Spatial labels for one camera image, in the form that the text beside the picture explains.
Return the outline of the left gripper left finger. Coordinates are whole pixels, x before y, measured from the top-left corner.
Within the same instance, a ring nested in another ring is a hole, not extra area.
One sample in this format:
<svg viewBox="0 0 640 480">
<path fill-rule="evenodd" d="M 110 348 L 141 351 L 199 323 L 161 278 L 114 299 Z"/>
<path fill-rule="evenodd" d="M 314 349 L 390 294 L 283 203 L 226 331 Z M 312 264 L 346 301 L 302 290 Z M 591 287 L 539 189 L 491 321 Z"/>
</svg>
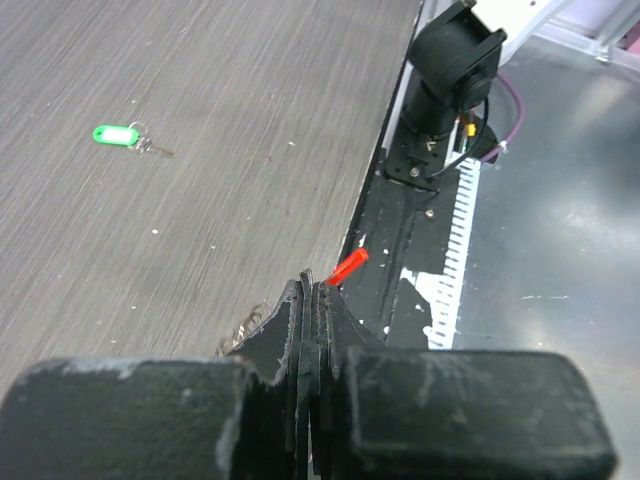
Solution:
<svg viewBox="0 0 640 480">
<path fill-rule="evenodd" d="M 1 405 L 5 479 L 304 479 L 298 407 L 309 288 L 287 284 L 222 357 L 76 357 L 25 370 Z"/>
</svg>

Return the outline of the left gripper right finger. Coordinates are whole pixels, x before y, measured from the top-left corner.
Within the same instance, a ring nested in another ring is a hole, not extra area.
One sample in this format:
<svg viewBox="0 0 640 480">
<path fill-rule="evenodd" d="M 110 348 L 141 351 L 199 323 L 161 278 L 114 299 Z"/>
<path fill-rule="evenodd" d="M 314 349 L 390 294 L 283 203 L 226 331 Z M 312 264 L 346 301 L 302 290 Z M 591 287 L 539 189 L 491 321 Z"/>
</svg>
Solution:
<svg viewBox="0 0 640 480">
<path fill-rule="evenodd" d="M 323 479 L 609 479 L 618 455 L 593 392 L 540 351 L 384 345 L 340 292 L 313 287 Z"/>
</svg>

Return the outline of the keyring bunch with red tag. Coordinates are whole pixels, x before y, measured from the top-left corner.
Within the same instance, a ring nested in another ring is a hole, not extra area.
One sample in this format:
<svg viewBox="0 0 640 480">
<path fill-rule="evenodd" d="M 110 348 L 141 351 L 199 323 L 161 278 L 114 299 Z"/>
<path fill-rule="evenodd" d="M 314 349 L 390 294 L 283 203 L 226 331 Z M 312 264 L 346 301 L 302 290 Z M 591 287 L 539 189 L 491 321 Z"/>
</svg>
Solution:
<svg viewBox="0 0 640 480">
<path fill-rule="evenodd" d="M 345 260 L 338 264 L 327 279 L 327 283 L 333 286 L 340 286 L 353 272 L 360 268 L 369 259 L 367 250 L 363 247 L 357 248 L 348 255 Z M 246 338 L 254 333 L 269 317 L 270 310 L 266 303 L 256 305 L 249 315 L 242 320 L 230 336 L 223 338 L 215 350 L 216 356 L 223 356 L 230 353 L 235 347 L 241 344 Z"/>
</svg>

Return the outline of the key with green tag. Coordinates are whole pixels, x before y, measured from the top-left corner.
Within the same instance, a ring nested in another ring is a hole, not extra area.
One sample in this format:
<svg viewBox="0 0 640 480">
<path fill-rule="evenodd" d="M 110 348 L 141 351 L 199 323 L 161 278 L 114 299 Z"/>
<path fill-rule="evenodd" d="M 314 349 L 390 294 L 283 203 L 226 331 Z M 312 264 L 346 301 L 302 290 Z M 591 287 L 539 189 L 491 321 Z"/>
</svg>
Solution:
<svg viewBox="0 0 640 480">
<path fill-rule="evenodd" d="M 98 144 L 125 147 L 139 154 L 150 153 L 166 158 L 175 156 L 173 151 L 154 143 L 148 129 L 140 122 L 128 126 L 100 125 L 93 130 L 92 137 Z"/>
</svg>

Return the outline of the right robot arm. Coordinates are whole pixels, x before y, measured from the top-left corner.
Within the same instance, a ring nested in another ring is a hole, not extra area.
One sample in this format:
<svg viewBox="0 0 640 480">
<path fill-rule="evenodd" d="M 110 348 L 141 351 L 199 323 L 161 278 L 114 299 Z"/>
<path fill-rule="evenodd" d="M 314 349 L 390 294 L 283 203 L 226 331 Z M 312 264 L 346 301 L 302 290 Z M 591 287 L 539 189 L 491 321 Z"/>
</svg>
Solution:
<svg viewBox="0 0 640 480">
<path fill-rule="evenodd" d="M 422 191 L 481 157 L 499 69 L 563 1 L 454 1 L 419 19 L 392 108 L 385 176 Z"/>
</svg>

